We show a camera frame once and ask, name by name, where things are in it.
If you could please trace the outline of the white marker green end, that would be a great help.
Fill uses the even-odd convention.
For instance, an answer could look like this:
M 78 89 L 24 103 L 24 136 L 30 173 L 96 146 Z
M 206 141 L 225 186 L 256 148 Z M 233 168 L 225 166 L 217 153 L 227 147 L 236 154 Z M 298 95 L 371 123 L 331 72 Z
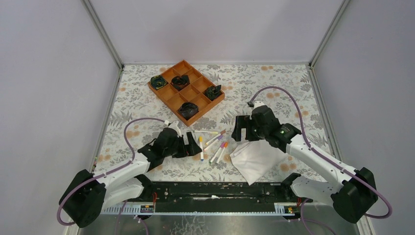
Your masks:
M 203 134 L 212 134 L 211 131 L 201 131 L 201 130 L 195 130 L 195 133 L 203 133 Z

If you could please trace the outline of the white marker pen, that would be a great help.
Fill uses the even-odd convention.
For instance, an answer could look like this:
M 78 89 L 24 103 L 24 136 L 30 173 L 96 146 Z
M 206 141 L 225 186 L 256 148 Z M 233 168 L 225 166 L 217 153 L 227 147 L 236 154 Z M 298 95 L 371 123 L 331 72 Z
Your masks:
M 214 142 L 221 134 L 217 134 L 215 135 L 213 138 L 211 138 L 210 140 L 208 140 L 205 145 L 210 145 L 212 142 Z
M 219 154 L 219 157 L 216 160 L 217 164 L 220 162 L 221 158 L 223 157 L 225 150 L 226 150 L 226 148 L 221 148 L 221 152 Z
M 218 155 L 220 154 L 220 152 L 221 152 L 221 147 L 219 147 L 218 148 L 218 150 L 215 152 L 215 154 L 213 155 L 213 157 L 212 158 L 210 158 L 210 160 L 209 160 L 209 163 L 211 164 L 211 163 L 213 163 L 213 161 L 218 157 Z

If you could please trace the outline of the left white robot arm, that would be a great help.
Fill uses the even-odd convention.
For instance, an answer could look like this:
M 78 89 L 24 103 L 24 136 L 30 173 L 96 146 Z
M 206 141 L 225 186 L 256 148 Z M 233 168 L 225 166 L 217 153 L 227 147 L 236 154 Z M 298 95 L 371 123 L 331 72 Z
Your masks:
M 100 212 L 122 201 L 149 199 L 154 193 L 153 182 L 145 174 L 160 166 L 166 157 L 184 158 L 203 153 L 192 133 L 188 144 L 174 128 L 164 128 L 156 139 L 133 153 L 132 160 L 122 161 L 106 171 L 79 171 L 59 201 L 58 211 L 84 228 L 95 221 Z

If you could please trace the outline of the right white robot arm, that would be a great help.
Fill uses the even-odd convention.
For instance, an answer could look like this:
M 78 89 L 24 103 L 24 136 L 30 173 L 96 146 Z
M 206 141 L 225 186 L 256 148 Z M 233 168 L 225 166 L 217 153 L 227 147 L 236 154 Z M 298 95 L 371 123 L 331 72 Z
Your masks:
M 327 153 L 318 155 L 319 148 L 305 138 L 301 130 L 289 123 L 280 123 L 272 109 L 263 103 L 256 103 L 251 115 L 236 116 L 231 135 L 235 141 L 241 141 L 242 129 L 246 130 L 246 140 L 265 140 L 324 178 L 321 182 L 292 173 L 282 184 L 295 196 L 329 205 L 350 223 L 357 223 L 377 202 L 375 179 L 370 170 L 365 167 L 357 170 Z

